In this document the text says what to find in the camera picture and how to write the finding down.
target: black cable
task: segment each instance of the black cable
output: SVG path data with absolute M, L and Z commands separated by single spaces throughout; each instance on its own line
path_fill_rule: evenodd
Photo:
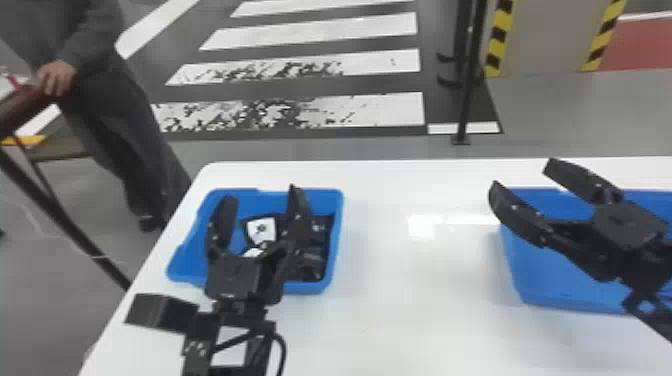
M 278 372 L 276 376 L 282 376 L 282 373 L 285 370 L 285 361 L 287 360 L 287 342 L 282 336 L 278 333 L 271 333 L 271 337 L 274 341 L 278 342 L 280 345 L 280 364 L 278 364 Z

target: blue bin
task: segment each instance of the blue bin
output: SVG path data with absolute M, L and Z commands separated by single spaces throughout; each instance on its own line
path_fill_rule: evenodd
M 329 256 L 324 278 L 317 282 L 287 281 L 285 293 L 295 295 L 320 294 L 331 282 L 334 263 L 338 253 L 338 238 L 341 232 L 343 194 L 334 189 L 304 189 L 315 215 L 334 215 L 334 224 L 329 237 Z M 236 228 L 229 248 L 240 253 L 245 248 L 245 238 L 240 220 L 268 213 L 284 213 L 287 209 L 287 192 L 263 192 L 258 189 L 217 189 L 205 197 L 198 209 L 196 221 L 184 243 L 177 248 L 166 273 L 176 282 L 188 282 L 197 287 L 205 286 L 208 265 L 205 259 L 205 234 L 210 216 L 222 199 L 231 195 L 239 200 Z
M 592 205 L 555 188 L 512 191 L 548 218 L 588 219 L 594 211 Z M 672 192 L 626 191 L 625 198 L 672 223 Z M 621 302 L 630 293 L 627 287 L 616 282 L 597 282 L 560 253 L 532 246 L 505 226 L 500 234 L 523 302 L 575 311 L 625 313 Z

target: white painted stripe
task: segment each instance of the white painted stripe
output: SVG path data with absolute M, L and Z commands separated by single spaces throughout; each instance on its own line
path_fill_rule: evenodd
M 134 53 L 154 39 L 182 14 L 191 9 L 199 0 L 168 0 L 133 26 L 124 31 L 115 47 L 124 58 Z M 17 130 L 19 136 L 33 136 L 56 119 L 61 112 L 56 106 L 49 106 L 42 113 Z
M 427 124 L 429 134 L 456 134 L 458 123 Z M 467 133 L 499 133 L 496 121 L 477 121 L 467 124 Z
M 417 34 L 415 13 L 219 29 L 201 50 Z
M 267 0 L 245 1 L 231 14 L 232 18 L 265 16 L 269 14 L 296 13 L 311 10 L 358 7 L 413 0 Z
M 163 132 L 424 126 L 422 93 L 152 105 Z
M 28 82 L 28 77 L 26 76 L 14 76 L 20 84 L 25 84 Z M 8 96 L 14 91 L 14 86 L 9 82 L 5 77 L 0 76 L 0 100 Z
M 115 47 L 124 58 L 128 59 L 138 52 L 149 41 L 161 34 L 168 26 L 177 20 L 186 11 L 191 9 L 199 0 L 169 0 L 163 3 L 145 18 L 136 22 L 124 31 Z
M 650 12 L 650 13 L 631 13 L 623 14 L 618 17 L 619 21 L 647 21 L 647 20 L 659 20 L 665 18 L 672 18 L 672 10 L 666 10 L 661 12 Z
M 166 85 L 200 85 L 305 77 L 340 77 L 420 71 L 417 49 L 186 64 Z

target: gray jacket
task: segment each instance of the gray jacket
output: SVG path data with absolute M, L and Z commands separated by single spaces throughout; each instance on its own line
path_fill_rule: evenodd
M 103 70 L 122 27 L 117 0 L 0 0 L 0 38 L 33 69 L 60 59 L 79 77 Z

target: table leg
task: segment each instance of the table leg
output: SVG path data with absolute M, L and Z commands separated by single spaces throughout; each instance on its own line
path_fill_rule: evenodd
M 123 290 L 128 290 L 131 281 L 105 255 L 89 237 L 72 221 L 60 205 L 50 200 L 40 187 L 0 148 L 0 169 L 9 176 L 86 253 L 105 274 Z

